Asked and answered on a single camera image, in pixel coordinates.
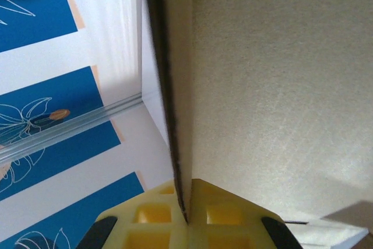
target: peach border strip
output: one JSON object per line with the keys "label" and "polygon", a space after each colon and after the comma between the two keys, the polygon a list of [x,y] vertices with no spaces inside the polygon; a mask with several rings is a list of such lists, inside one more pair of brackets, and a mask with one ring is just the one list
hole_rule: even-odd
{"label": "peach border strip", "polygon": [[84,29],[86,26],[84,24],[84,20],[79,12],[79,9],[78,9],[78,6],[76,5],[75,0],[68,0],[68,4],[70,6],[76,27],[78,29]]}
{"label": "peach border strip", "polygon": [[144,192],[146,192],[148,189],[147,189],[147,186],[145,184],[145,180],[144,180],[144,176],[142,175],[142,172],[140,170],[138,170],[135,173],[136,173],[136,176],[139,179],[139,182],[140,182],[142,188],[144,189]]}

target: cardboard flap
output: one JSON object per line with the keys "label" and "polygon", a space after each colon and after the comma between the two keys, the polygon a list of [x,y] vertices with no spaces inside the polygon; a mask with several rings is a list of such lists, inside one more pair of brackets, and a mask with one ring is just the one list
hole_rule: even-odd
{"label": "cardboard flap", "polygon": [[175,187],[188,220],[192,180],[192,0],[147,0]]}

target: flower illustration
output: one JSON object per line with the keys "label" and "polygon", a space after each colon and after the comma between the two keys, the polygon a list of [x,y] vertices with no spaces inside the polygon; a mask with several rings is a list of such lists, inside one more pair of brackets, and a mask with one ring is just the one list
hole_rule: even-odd
{"label": "flower illustration", "polygon": [[[47,107],[51,100],[51,97],[37,99],[21,110],[11,105],[0,104],[0,149],[62,123],[70,111],[62,109],[48,113]],[[44,152],[45,149],[40,150],[0,167],[0,193],[24,179]]]}
{"label": "flower illustration", "polygon": [[71,247],[68,237],[60,228],[53,240],[46,238],[40,232],[26,233],[15,242],[14,249],[71,249]]}

